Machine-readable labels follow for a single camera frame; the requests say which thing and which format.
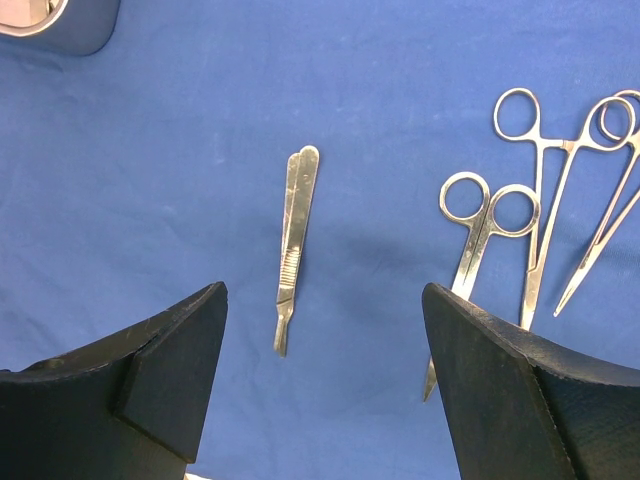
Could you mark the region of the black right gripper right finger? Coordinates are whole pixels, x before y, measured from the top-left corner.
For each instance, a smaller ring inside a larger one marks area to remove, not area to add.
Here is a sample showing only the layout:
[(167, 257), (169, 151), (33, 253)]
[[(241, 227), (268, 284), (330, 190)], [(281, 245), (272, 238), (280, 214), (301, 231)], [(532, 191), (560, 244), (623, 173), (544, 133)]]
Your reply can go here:
[(462, 478), (638, 478), (638, 370), (553, 343), (436, 283), (422, 306)]

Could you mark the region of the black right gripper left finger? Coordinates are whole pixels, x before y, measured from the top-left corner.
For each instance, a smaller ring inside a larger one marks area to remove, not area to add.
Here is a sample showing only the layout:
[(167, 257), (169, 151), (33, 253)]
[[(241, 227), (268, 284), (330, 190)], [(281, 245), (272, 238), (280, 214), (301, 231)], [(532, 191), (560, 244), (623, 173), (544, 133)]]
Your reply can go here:
[(228, 312), (224, 283), (1, 373), (4, 479), (181, 479), (195, 462)]

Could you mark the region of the steel straight surgical scissors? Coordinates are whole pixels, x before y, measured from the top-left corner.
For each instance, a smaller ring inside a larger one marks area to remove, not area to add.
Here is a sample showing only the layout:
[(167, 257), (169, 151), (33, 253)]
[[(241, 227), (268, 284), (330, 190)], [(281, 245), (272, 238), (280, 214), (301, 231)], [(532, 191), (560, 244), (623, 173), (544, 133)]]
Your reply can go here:
[[(471, 215), (461, 217), (454, 215), (448, 208), (446, 197), (450, 188), (460, 181), (475, 183), (482, 193), (479, 208)], [(532, 213), (526, 225), (518, 230), (507, 230), (496, 220), (495, 210), (501, 198), (508, 194), (520, 194), (529, 199)], [(451, 291), (462, 300), (468, 301), (476, 281), (478, 270), (492, 235), (506, 238), (519, 238), (533, 232), (539, 224), (541, 206), (538, 195), (528, 186), (514, 183), (506, 185), (494, 194), (490, 192), (487, 182), (478, 174), (462, 171), (451, 175), (442, 185), (439, 193), (439, 208), (450, 221), (468, 228), (466, 243), (461, 254), (459, 265), (453, 280)]]

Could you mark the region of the steel scalpel handle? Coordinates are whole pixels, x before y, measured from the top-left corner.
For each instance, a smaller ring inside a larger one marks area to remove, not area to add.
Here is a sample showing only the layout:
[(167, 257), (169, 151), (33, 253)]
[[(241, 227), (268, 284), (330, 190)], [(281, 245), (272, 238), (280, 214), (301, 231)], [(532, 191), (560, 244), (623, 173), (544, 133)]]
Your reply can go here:
[(278, 321), (274, 350), (286, 356), (288, 325), (294, 311), (294, 299), (304, 239), (310, 216), (320, 155), (307, 145), (287, 161), (281, 259), (276, 310)]

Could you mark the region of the blue surgical cloth wrap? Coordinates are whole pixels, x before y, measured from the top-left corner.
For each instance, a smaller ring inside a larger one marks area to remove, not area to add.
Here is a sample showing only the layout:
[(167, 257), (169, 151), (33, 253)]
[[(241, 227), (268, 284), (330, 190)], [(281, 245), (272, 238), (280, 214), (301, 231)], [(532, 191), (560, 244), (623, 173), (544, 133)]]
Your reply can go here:
[[(635, 1), (125, 1), (69, 58), (1, 46), (1, 364), (19, 370), (222, 281), (229, 314), (193, 471), (455, 479), (422, 389), (421, 293), (466, 239), (458, 171), (534, 180), (492, 126), (525, 86), (575, 138), (639, 84)], [(287, 161), (319, 168), (274, 350)]]

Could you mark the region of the stainless steel instrument tray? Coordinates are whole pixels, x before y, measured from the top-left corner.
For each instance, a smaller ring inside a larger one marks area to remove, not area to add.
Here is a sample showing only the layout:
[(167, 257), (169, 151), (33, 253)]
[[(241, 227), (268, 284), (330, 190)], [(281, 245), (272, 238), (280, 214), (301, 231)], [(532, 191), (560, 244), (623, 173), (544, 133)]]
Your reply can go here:
[(66, 55), (91, 55), (111, 38), (120, 5), (120, 0), (3, 1), (1, 41)]

